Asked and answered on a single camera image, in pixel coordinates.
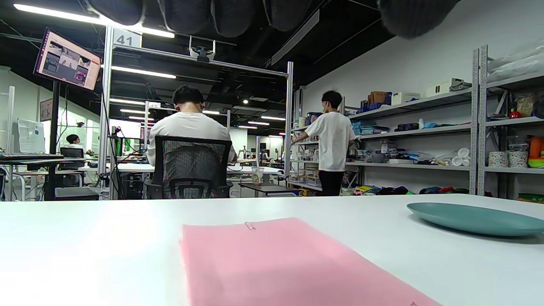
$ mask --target cardboard box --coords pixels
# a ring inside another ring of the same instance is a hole
[[[386,96],[386,91],[373,91],[368,95],[368,104],[383,103]]]

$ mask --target black pole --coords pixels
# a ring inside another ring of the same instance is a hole
[[[59,98],[60,98],[60,83],[53,81],[53,106],[51,110],[51,130],[49,133],[49,153],[57,153],[57,129],[59,122]],[[55,168],[57,165],[49,166],[47,174],[47,185],[45,188],[44,199],[46,201],[55,200]]]
[[[53,82],[53,106],[51,110],[51,130],[49,133],[49,153],[57,153],[57,130],[59,122],[59,98],[60,98],[60,83]]]

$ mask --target pink folder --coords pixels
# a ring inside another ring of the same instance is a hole
[[[185,225],[191,306],[436,306],[295,218]]]

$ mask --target keyboard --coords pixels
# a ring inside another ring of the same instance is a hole
[[[58,160],[63,155],[48,153],[0,153],[0,161]]]

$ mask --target teal plate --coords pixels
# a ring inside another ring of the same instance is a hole
[[[476,234],[517,237],[544,232],[544,220],[502,210],[446,203],[411,203],[407,207],[431,223]]]

